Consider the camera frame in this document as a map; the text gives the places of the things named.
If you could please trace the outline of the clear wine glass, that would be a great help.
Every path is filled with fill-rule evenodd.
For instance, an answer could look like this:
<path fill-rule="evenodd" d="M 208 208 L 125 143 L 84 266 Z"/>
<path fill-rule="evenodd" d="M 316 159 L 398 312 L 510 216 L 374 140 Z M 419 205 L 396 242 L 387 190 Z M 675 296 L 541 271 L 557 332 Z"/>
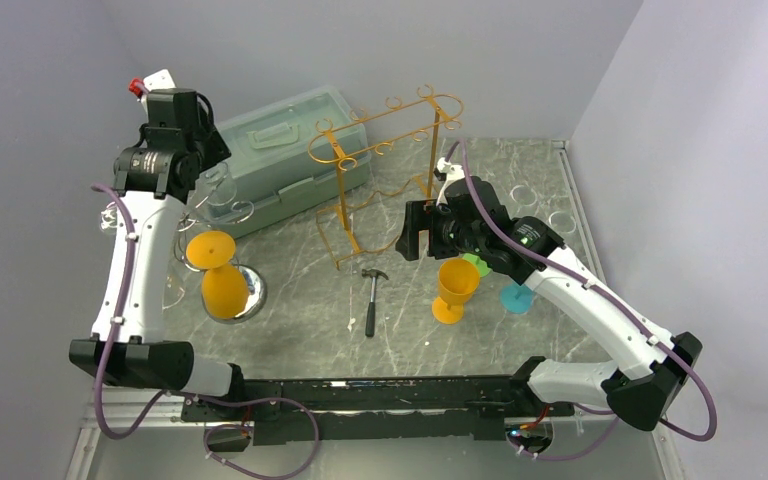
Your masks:
<path fill-rule="evenodd" d="M 548 217 L 549 226 L 558 234 L 571 235 L 577 230 L 577 220 L 569 211 L 555 211 Z"/>
<path fill-rule="evenodd" d="M 525 184 L 514 186 L 509 192 L 510 198 L 518 206 L 531 207 L 538 201 L 537 194 L 532 187 Z"/>

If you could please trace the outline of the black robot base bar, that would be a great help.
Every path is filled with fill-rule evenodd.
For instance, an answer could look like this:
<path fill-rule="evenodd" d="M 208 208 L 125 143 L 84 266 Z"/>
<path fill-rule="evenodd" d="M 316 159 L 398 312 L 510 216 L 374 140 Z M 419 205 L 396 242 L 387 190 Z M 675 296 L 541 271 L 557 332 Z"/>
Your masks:
<path fill-rule="evenodd" d="M 545 404 L 508 375 L 348 379 L 249 379 L 240 406 L 188 400 L 188 423 L 245 422 L 257 446 L 312 439 L 470 437 L 502 440 L 527 423 L 569 417 L 568 403 Z"/>

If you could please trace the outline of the green wine glass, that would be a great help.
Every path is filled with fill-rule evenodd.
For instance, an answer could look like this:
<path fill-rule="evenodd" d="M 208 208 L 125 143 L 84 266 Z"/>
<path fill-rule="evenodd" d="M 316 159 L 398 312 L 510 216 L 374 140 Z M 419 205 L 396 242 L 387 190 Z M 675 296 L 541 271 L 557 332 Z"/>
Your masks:
<path fill-rule="evenodd" d="M 475 267 L 480 277 L 485 277 L 491 272 L 488 264 L 475 254 L 465 253 L 462 258 Z"/>

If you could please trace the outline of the blue wine glass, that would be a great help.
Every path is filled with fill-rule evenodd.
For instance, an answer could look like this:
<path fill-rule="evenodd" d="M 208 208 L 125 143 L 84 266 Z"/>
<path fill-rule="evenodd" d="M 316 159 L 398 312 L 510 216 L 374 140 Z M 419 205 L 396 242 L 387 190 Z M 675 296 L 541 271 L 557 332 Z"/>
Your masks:
<path fill-rule="evenodd" d="M 512 283 L 499 293 L 502 307 L 512 314 L 525 314 L 534 302 L 535 293 L 525 285 Z"/>

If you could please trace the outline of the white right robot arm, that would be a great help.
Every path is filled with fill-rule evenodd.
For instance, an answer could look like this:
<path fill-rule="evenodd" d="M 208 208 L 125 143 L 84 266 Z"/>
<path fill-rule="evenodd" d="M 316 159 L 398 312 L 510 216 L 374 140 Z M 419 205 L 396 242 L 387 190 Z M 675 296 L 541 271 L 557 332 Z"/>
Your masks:
<path fill-rule="evenodd" d="M 510 217 L 488 182 L 457 180 L 444 198 L 439 204 L 406 203 L 396 242 L 404 259 L 419 258 L 421 233 L 427 233 L 427 254 L 434 259 L 474 254 L 555 305 L 609 355 L 601 363 L 530 358 L 510 391 L 515 409 L 534 415 L 548 403 L 569 402 L 607 408 L 641 431 L 664 423 L 702 352 L 701 341 L 658 326 L 618 299 L 545 222 Z"/>

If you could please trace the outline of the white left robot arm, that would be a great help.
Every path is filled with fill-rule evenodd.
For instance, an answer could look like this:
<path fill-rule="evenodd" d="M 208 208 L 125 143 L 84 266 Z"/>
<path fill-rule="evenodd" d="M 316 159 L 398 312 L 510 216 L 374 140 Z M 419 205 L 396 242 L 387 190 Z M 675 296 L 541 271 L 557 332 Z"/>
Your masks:
<path fill-rule="evenodd" d="M 147 121 L 136 145 L 113 163 L 111 185 L 93 190 L 117 207 L 106 292 L 91 334 L 75 339 L 70 362 L 104 386 L 208 396 L 224 420 L 247 406 L 239 366 L 196 354 L 187 341 L 166 337 L 163 299 L 178 224 L 202 172 L 229 158 L 209 100 L 192 89 L 144 96 Z"/>

